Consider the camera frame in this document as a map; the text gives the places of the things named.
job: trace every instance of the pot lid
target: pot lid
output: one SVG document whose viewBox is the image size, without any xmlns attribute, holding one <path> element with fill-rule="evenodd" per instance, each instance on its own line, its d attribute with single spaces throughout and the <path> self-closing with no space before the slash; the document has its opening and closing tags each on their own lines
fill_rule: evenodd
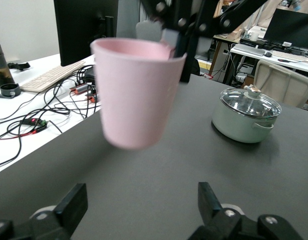
<svg viewBox="0 0 308 240">
<path fill-rule="evenodd" d="M 262 94 L 256 87 L 248 90 L 228 88 L 221 92 L 220 99 L 232 110 L 252 118 L 271 119 L 282 112 L 278 102 Z"/>
</svg>

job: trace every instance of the computer mouse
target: computer mouse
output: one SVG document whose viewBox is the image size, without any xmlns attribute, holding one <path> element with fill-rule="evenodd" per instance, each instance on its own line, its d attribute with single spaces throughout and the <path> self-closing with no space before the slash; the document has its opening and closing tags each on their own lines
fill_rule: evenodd
<svg viewBox="0 0 308 240">
<path fill-rule="evenodd" d="M 270 58 L 272 55 L 273 55 L 273 54 L 272 54 L 271 52 L 266 52 L 266 53 L 265 53 L 265 57 L 268 57 L 268 58 Z"/>
</svg>

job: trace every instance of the gray tabletop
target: gray tabletop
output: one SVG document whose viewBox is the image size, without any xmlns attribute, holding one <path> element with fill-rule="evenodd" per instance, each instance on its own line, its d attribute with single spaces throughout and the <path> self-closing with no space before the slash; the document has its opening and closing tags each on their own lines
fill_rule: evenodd
<svg viewBox="0 0 308 240">
<path fill-rule="evenodd" d="M 263 142 L 239 143 L 211 124 L 227 87 L 196 76 L 181 84 L 163 138 L 146 150 L 108 144 L 94 114 L 0 172 L 0 219 L 21 223 L 87 183 L 73 239 L 184 240 L 202 224 L 197 187 L 206 181 L 221 203 L 253 220 L 280 215 L 308 239 L 308 112 L 283 105 Z"/>
</svg>

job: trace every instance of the white chair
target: white chair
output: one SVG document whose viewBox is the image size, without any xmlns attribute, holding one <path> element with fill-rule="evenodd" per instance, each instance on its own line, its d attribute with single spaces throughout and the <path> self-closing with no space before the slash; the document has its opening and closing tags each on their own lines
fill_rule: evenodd
<svg viewBox="0 0 308 240">
<path fill-rule="evenodd" d="M 298 108 L 308 100 L 308 77 L 265 60 L 257 64 L 254 86 L 270 98 Z"/>
<path fill-rule="evenodd" d="M 136 24 L 136 38 L 159 42 L 162 38 L 161 24 L 156 21 L 141 21 Z"/>
</svg>

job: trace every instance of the black monitor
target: black monitor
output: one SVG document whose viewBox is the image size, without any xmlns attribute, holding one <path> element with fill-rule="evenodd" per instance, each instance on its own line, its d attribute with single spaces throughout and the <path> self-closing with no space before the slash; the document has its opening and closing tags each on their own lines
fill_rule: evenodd
<svg viewBox="0 0 308 240">
<path fill-rule="evenodd" d="M 276 9 L 264 39 L 308 49 L 308 14 Z"/>
<path fill-rule="evenodd" d="M 62 66 L 90 56 L 95 39 L 116 36 L 118 0 L 54 0 L 54 7 Z"/>
</svg>

